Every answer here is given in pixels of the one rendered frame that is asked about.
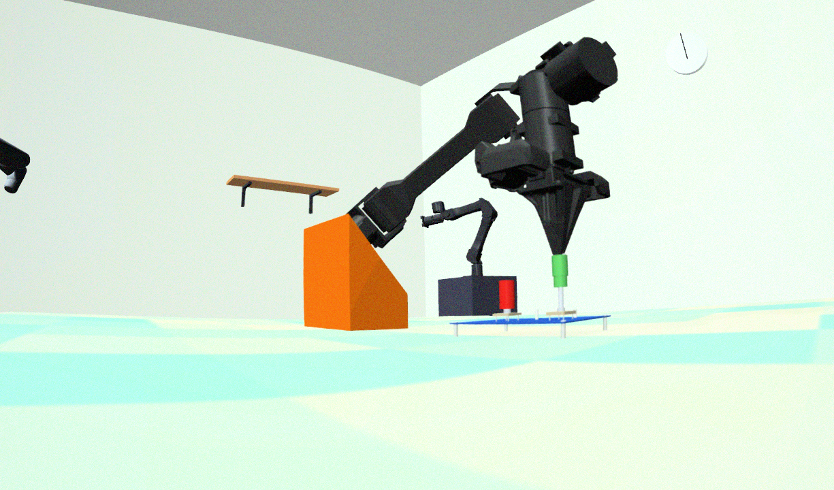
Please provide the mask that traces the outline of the blue circuit board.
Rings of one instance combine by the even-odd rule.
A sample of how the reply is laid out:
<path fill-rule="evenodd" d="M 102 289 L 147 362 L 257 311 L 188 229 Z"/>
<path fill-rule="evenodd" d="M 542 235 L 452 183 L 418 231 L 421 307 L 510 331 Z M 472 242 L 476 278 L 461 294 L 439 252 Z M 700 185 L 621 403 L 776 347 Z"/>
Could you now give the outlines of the blue circuit board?
<path fill-rule="evenodd" d="M 591 319 L 603 319 L 603 331 L 607 331 L 607 317 L 611 317 L 610 314 L 604 314 L 603 316 L 577 316 L 577 309 L 565 310 L 563 287 L 567 287 L 567 276 L 567 254 L 552 255 L 551 277 L 554 277 L 554 287 L 559 287 L 559 308 L 557 308 L 558 311 L 545 311 L 545 316 L 549 316 L 548 318 L 539 318 L 539 309 L 534 310 L 535 318 L 519 318 L 522 315 L 521 312 L 512 312 L 512 309 L 515 309 L 515 280 L 498 281 L 500 283 L 500 309 L 503 309 L 504 313 L 494 314 L 496 320 L 450 323 L 450 325 L 454 326 L 454 337 L 458 336 L 458 325 L 504 325 L 504 331 L 508 331 L 508 325 L 550 325 L 551 323 L 551 325 L 560 325 L 560 338 L 566 339 L 566 323 L 588 321 Z M 551 317 L 552 314 L 559 314 L 559 317 L 561 314 L 563 317 Z M 572 317 L 565 317 L 565 314 L 572 314 Z M 506 318 L 497 319 L 497 316 L 506 316 Z M 508 316 L 517 316 L 517 318 L 509 318 Z"/>

